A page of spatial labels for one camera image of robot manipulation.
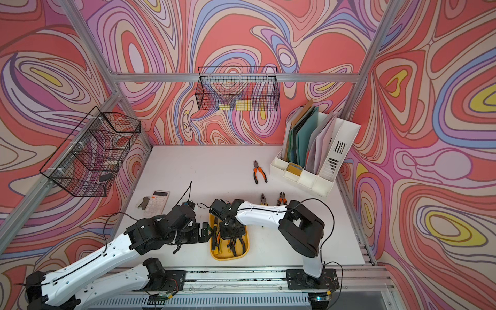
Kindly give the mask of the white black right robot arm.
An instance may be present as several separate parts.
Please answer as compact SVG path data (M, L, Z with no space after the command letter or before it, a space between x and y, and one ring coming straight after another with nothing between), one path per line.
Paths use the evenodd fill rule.
M220 236L224 240L241 235L247 226L275 229L282 234L294 251L302 256L303 272L320 278L324 271L320 244L324 237L324 222L304 204L292 200L286 205L257 205L245 200L228 204L215 200L209 213L220 221Z

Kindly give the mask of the orange black diagonal cutters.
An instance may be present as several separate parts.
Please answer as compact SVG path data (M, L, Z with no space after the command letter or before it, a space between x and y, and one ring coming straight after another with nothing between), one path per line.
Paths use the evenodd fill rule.
M287 199L285 197L285 193L284 192L281 192L279 194L277 205L280 206L280 205L287 205L287 204L288 204L288 201L287 201Z

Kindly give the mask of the orange black combination pliers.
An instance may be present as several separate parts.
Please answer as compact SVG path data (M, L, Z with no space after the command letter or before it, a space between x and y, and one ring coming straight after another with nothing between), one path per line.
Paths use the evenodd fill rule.
M256 185L259 184L259 180L258 180L258 175L259 174L261 174L263 181L265 183L267 183L268 182L268 179L267 179L266 173L263 171L263 169L261 168L261 166L258 165L258 162L256 160L253 162L253 165L254 165L253 178L254 178L255 184Z

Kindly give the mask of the yellow black long-nose pliers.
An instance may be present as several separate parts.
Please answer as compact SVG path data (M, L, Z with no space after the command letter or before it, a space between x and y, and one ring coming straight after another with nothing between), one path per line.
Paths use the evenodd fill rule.
M211 244L211 252L214 255L218 254L218 236L219 236L218 226L214 226L212 233L212 244Z

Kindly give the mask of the yellow plastic storage box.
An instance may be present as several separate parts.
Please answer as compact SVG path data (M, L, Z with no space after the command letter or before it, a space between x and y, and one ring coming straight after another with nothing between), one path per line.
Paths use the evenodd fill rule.
M248 250L249 250L249 236L247 233L246 229L246 235L243 236L243 239L245 240L246 246L247 246L247 252L245 254L242 254L242 246L240 244L240 241L236 239L236 257L233 257L232 253L228 250L228 243L229 240L223 240L220 237L220 221L218 218L215 218L213 215L210 215L209 217L209 224L213 228L214 226L218 226L219 230L219 236L218 236L218 254L214 255L211 250L211 256L217 260L217 261L228 261L228 260L235 260L244 257Z

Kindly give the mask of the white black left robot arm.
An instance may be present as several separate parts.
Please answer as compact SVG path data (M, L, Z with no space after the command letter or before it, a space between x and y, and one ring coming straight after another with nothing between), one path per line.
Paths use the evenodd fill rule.
M85 258L53 272L36 271L25 280L29 309L81 309L101 299L126 291L182 290L184 272L164 270L157 258L147 258L140 265L122 273L107 272L125 262L174 245L208 242L212 229L207 222L196 221L195 204L176 205L168 214L142 218L126 228L102 248Z

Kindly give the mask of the yellow black combination pliers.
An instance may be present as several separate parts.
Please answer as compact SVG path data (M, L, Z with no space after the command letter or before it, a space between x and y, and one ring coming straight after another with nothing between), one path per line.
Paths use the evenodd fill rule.
M261 201L261 204L262 204L262 205L268 205L267 200L266 200L266 196L265 196L265 194L264 194L264 193L262 193L262 194L261 194L261 199L260 199L260 201Z

